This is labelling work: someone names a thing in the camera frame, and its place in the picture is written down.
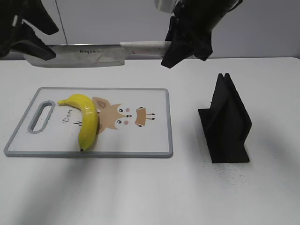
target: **white table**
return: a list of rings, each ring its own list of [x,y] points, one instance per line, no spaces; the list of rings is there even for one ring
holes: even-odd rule
[[[212,164],[198,108],[230,73],[252,120],[248,164]],[[300,60],[159,60],[47,69],[0,61],[0,149],[39,87],[167,88],[174,156],[8,158],[0,153],[1,225],[300,224]]]

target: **banana stem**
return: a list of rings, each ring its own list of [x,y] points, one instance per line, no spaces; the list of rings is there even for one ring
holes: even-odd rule
[[[57,102],[58,105],[65,105],[66,104],[66,100],[61,100]]]

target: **banana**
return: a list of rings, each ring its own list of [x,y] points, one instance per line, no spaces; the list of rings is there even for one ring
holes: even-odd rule
[[[94,142],[98,126],[98,113],[94,103],[86,95],[73,94],[68,99],[59,101],[58,105],[70,105],[81,110],[82,127],[78,142],[80,151],[87,150]]]

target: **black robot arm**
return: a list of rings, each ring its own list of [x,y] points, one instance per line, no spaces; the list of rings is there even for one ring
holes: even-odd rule
[[[213,53],[211,32],[228,12],[243,0],[181,0],[170,19],[165,38],[171,45],[162,65],[172,68],[192,55],[205,61]]]

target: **white cutting board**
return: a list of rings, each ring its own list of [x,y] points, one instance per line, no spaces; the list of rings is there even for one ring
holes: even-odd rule
[[[72,94],[96,98],[96,108],[112,106],[114,118],[101,128],[88,151],[80,152],[78,134],[82,114],[57,102]],[[55,106],[45,128],[36,134],[28,127],[45,101]],[[47,111],[36,124],[41,127]],[[7,143],[7,156],[19,157],[152,157],[168,158],[173,154],[169,96],[166,89],[96,89],[40,88]]]

